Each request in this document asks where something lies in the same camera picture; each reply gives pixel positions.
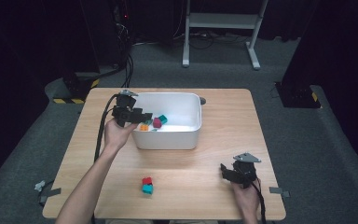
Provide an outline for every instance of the table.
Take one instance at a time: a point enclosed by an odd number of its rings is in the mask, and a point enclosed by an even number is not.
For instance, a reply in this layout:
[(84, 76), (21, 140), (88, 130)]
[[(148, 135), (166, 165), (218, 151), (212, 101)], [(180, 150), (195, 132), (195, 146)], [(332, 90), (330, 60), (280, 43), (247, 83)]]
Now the table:
[[(76, 125), (53, 189), (43, 210), (55, 218), (63, 203), (93, 163), (97, 132), (108, 99), (121, 89), (90, 91)], [(267, 220), (281, 220), (285, 210), (269, 152), (248, 90), (237, 89), (129, 89), (134, 92), (193, 92), (207, 101), (196, 148), (190, 150), (138, 149), (130, 136), (119, 151), (103, 184), (95, 209), (97, 218), (238, 220), (241, 215), (220, 163), (232, 169), (233, 157), (250, 152), (262, 180)], [(142, 193), (142, 178), (153, 178), (152, 195)]]
[(190, 47), (189, 36), (190, 27), (205, 27), (205, 28), (231, 28), (231, 29), (248, 29), (253, 30), (252, 39), (246, 42), (246, 49), (252, 61), (254, 70), (260, 70), (260, 63), (255, 55), (255, 41), (257, 39), (258, 31), (260, 30), (261, 22), (264, 18), (267, 3), (269, 0), (263, 0), (261, 8), (256, 15), (243, 14), (218, 14), (218, 13), (191, 13), (190, 0), (187, 0), (186, 9), (186, 28), (185, 28), (185, 44), (183, 48), (182, 66), (190, 66)]

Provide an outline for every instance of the wooden tabletop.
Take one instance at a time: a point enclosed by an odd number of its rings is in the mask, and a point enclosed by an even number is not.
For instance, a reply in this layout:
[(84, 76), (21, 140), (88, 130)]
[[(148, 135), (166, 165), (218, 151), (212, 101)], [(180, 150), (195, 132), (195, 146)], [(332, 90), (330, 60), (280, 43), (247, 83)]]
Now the wooden tabletop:
[[(130, 136), (105, 179), (95, 209), (97, 218), (132, 219), (241, 219), (229, 182), (220, 163), (232, 169), (233, 157), (249, 152), (262, 181), (267, 220), (282, 220), (281, 195), (269, 152), (255, 111), (252, 95), (238, 89), (129, 89), (134, 92), (192, 92), (207, 101), (202, 106), (199, 142), (190, 150), (144, 150)], [(53, 189), (62, 193), (48, 198), (43, 210), (55, 218), (63, 203), (93, 164), (97, 133), (109, 98), (121, 89), (91, 90), (62, 160)], [(142, 179), (153, 178), (152, 195), (142, 192)]]

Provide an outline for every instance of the white plastic container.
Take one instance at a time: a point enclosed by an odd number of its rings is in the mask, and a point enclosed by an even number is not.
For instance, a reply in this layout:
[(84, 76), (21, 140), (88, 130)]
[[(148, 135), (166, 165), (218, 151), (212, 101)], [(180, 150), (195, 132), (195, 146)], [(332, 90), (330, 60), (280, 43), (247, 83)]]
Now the white plastic container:
[(141, 92), (136, 96), (134, 107), (143, 113), (153, 113), (153, 118), (164, 115), (167, 123), (159, 129), (149, 125), (148, 131), (140, 131), (141, 125), (132, 132), (132, 137), (141, 149), (192, 149), (199, 140), (201, 127), (200, 98), (186, 92)]

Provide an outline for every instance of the white metal stand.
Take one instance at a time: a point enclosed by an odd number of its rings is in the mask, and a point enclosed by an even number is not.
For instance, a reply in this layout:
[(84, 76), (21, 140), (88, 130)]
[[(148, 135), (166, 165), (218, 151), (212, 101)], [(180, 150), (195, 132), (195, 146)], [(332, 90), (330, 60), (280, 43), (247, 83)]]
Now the white metal stand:
[(189, 36), (190, 27), (205, 28), (231, 28), (231, 29), (248, 29), (254, 30), (251, 42), (246, 42), (246, 48), (252, 61), (254, 70), (260, 69), (260, 63), (255, 55), (255, 41), (257, 40), (258, 31), (266, 11), (269, 0), (263, 0), (260, 11), (257, 15), (242, 14), (213, 14), (213, 13), (190, 13), (190, 0), (187, 0), (186, 9), (186, 33), (185, 44), (183, 49), (183, 67), (190, 66), (189, 60)]

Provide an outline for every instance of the gray floor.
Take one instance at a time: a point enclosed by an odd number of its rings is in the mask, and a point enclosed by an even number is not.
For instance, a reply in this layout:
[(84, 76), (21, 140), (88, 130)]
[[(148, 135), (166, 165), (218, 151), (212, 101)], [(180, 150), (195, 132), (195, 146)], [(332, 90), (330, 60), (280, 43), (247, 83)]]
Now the gray floor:
[[(243, 43), (191, 49), (188, 68), (181, 66), (181, 48), (135, 46), (131, 87), (249, 89), (278, 183), (292, 195), (284, 199), (286, 219), (277, 223), (358, 223), (358, 157), (322, 88), (312, 86), (320, 109), (284, 108), (274, 89), (296, 45), (257, 40), (260, 71), (252, 69)], [(123, 81), (120, 72), (102, 78), (98, 87), (120, 87)], [(51, 82), (47, 95), (58, 94), (60, 86), (60, 80)], [(82, 107), (49, 104), (21, 139), (0, 170), (0, 223), (53, 223), (43, 218), (34, 185), (55, 178)]]

